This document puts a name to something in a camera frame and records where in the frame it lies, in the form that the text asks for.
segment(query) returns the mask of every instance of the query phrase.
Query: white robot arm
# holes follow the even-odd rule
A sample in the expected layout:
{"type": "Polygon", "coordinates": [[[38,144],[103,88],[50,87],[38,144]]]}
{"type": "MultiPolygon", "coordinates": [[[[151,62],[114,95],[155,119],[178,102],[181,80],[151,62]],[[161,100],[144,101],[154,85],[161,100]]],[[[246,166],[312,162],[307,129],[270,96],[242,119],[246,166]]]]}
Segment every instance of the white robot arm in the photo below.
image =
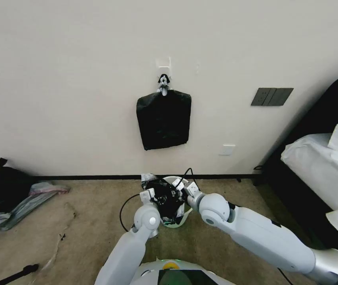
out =
{"type": "MultiPolygon", "coordinates": [[[[143,199],[144,193],[150,194],[147,191],[140,195],[144,205],[135,214],[135,227],[120,238],[95,285],[131,283],[145,254],[145,243],[157,234],[160,224],[156,206],[143,199]]],[[[248,208],[233,205],[219,194],[204,194],[194,182],[185,191],[189,206],[200,213],[205,223],[229,234],[236,243],[268,263],[303,273],[320,284],[338,284],[338,250],[308,248],[286,227],[248,208]]]]}

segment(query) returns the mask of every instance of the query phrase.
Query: black cable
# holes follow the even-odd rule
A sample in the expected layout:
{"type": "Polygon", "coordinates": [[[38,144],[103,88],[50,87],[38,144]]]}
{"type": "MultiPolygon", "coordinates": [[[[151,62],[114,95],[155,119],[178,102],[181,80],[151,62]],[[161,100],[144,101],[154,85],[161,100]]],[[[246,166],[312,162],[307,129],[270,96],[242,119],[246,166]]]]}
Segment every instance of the black cable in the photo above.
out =
{"type": "Polygon", "coordinates": [[[284,278],[288,281],[288,283],[290,285],[293,285],[293,283],[288,279],[288,277],[286,277],[286,275],[284,274],[284,272],[282,272],[282,270],[280,268],[278,268],[278,270],[280,271],[280,273],[284,276],[284,278]]]}
{"type": "Polygon", "coordinates": [[[188,168],[188,170],[186,170],[185,174],[182,176],[180,182],[178,182],[178,184],[175,186],[175,188],[177,188],[177,186],[182,182],[182,180],[184,180],[184,178],[185,178],[186,174],[189,172],[189,170],[190,170],[190,172],[192,173],[192,179],[193,179],[194,183],[197,185],[197,187],[198,187],[198,189],[199,189],[199,186],[198,186],[198,184],[197,184],[197,182],[196,182],[196,180],[195,180],[195,178],[194,178],[193,169],[192,169],[191,167],[188,168]]]}
{"type": "Polygon", "coordinates": [[[127,232],[128,230],[125,228],[125,226],[124,226],[124,224],[123,224],[123,222],[122,222],[122,211],[123,211],[123,208],[124,208],[124,206],[127,204],[127,202],[128,202],[129,200],[131,200],[132,198],[134,198],[134,197],[136,197],[136,196],[139,196],[139,195],[140,195],[140,193],[139,193],[139,194],[135,194],[135,195],[129,197],[129,198],[127,199],[127,201],[124,202],[123,206],[120,208],[119,220],[120,220],[120,223],[121,223],[123,229],[124,229],[126,232],[127,232]]]}

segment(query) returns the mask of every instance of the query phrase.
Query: black plastic bag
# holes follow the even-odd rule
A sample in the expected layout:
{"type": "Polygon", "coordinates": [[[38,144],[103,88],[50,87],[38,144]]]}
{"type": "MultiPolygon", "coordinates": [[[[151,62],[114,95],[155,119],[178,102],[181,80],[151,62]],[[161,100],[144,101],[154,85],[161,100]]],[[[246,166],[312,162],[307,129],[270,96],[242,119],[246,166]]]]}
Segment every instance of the black plastic bag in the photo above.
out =
{"type": "Polygon", "coordinates": [[[136,114],[145,150],[184,144],[189,139],[192,97],[176,90],[137,100],[136,114]]]}
{"type": "Polygon", "coordinates": [[[30,187],[37,181],[22,171],[4,166],[6,162],[0,159],[0,213],[10,212],[28,197],[30,187]]]}

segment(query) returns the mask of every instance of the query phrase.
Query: gray switch panel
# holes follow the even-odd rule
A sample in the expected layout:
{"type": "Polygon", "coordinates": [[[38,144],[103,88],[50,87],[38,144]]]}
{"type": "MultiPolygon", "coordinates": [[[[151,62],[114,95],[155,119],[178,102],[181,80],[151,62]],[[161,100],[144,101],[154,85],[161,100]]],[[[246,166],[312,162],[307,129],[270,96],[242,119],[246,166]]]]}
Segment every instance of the gray switch panel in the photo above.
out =
{"type": "Polygon", "coordinates": [[[251,106],[282,106],[293,88],[259,88],[251,106]]]}
{"type": "Polygon", "coordinates": [[[269,102],[271,101],[273,95],[275,94],[277,88],[271,88],[271,90],[268,93],[268,96],[265,98],[264,102],[263,102],[263,106],[268,106],[269,102]]]}
{"type": "Polygon", "coordinates": [[[292,93],[293,88],[277,88],[270,99],[268,106],[282,106],[292,93]]]}
{"type": "Polygon", "coordinates": [[[268,94],[273,94],[276,88],[259,88],[256,92],[251,106],[262,106],[268,94]]]}

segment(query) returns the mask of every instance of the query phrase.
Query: white bedsheet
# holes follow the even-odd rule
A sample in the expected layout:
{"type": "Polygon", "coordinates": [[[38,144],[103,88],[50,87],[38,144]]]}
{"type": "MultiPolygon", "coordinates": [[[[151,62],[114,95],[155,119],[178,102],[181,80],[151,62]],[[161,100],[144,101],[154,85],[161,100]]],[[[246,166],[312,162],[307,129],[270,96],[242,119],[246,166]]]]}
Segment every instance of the white bedsheet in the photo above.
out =
{"type": "Polygon", "coordinates": [[[338,230],[338,152],[327,147],[330,136],[300,138],[286,146],[281,160],[334,210],[326,216],[338,230]]]}
{"type": "Polygon", "coordinates": [[[330,208],[338,210],[338,152],[327,147],[330,136],[307,135],[287,145],[281,160],[330,208]]]}

